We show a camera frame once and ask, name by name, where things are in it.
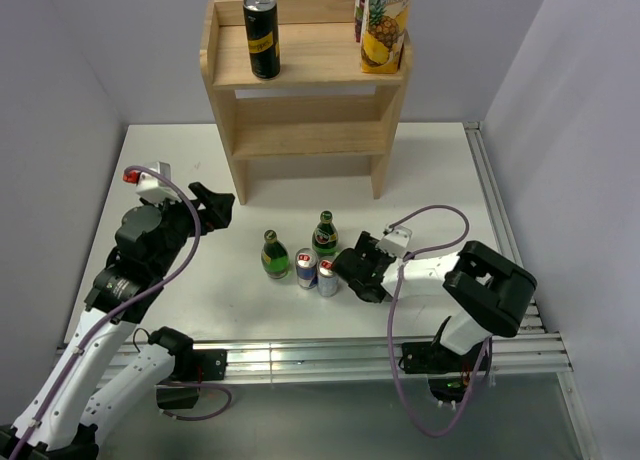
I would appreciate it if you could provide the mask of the black yellow tall can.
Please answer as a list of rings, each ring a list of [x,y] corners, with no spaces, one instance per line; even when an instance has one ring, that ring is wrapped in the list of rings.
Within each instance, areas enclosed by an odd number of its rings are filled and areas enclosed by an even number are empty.
[[[253,74],[262,80],[280,73],[277,0],[243,0],[243,15]]]

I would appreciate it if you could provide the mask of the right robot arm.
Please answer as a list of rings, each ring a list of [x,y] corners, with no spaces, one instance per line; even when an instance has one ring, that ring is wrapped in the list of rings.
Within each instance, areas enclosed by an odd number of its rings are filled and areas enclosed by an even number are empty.
[[[388,228],[380,239],[363,231],[333,260],[332,270],[368,303],[390,301],[397,287],[402,298],[449,294],[458,313],[443,321],[431,342],[404,343],[399,366],[406,374],[470,371],[485,339],[516,336],[538,282],[475,240],[451,254],[408,260],[411,236],[404,227]]]

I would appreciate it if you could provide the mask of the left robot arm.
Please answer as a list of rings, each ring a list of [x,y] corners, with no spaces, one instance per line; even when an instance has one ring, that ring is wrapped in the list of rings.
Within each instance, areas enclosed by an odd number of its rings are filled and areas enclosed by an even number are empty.
[[[193,340],[162,327],[104,387],[112,358],[133,335],[169,277],[189,239],[229,226],[235,197],[199,182],[194,199],[170,193],[143,199],[127,211],[105,267],[95,277],[72,340],[40,392],[11,424],[1,428],[6,459],[94,459],[126,408],[164,381],[196,381],[200,357]]]

